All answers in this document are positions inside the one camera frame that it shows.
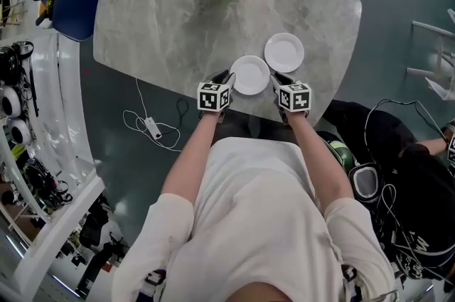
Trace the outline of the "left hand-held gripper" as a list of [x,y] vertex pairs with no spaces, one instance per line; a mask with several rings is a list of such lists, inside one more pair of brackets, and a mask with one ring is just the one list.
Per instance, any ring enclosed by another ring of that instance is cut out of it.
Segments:
[[210,82],[200,82],[197,88],[197,108],[199,117],[205,113],[219,115],[218,123],[222,123],[225,110],[231,103],[231,92],[236,81],[236,74],[229,70],[214,75]]

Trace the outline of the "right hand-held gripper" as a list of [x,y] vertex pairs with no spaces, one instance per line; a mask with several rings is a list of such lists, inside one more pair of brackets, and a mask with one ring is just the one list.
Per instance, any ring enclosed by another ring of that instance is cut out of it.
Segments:
[[275,72],[270,76],[274,95],[277,97],[279,114],[283,124],[287,125],[288,113],[303,113],[308,117],[311,109],[311,88],[302,82],[296,82],[284,73]]

